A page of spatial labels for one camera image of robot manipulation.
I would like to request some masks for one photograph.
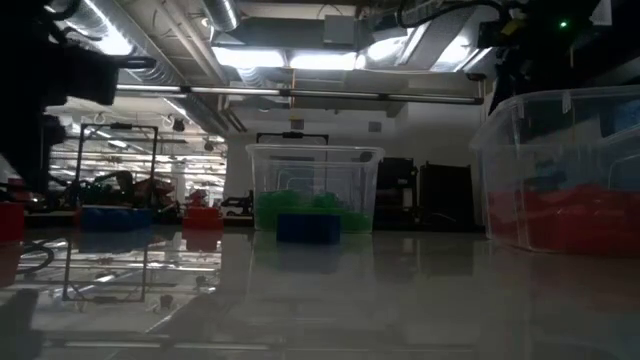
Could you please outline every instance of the green object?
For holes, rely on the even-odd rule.
[[[347,233],[369,233],[372,226],[370,217],[346,209],[334,193],[305,198],[296,191],[281,190],[258,196],[254,215],[260,230],[275,231],[280,214],[339,215],[342,232]]]

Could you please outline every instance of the clear plastic bin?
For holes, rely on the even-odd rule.
[[[275,231],[280,214],[332,214],[343,232],[371,232],[383,149],[252,144],[247,152],[257,230]]]
[[[640,255],[640,86],[500,104],[471,147],[487,235],[538,251]]]

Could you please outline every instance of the white floor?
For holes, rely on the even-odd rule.
[[[177,285],[143,303],[81,310],[41,295],[34,326],[77,340],[43,358],[640,359],[637,260],[532,254],[479,234],[347,235],[330,247],[279,244],[269,233],[196,235],[220,241],[208,255],[189,245],[193,234],[156,235],[167,242],[151,258],[185,270],[150,279]],[[201,274],[208,285],[198,293]],[[153,311],[163,291],[176,304]],[[103,341],[78,349],[87,339]]]

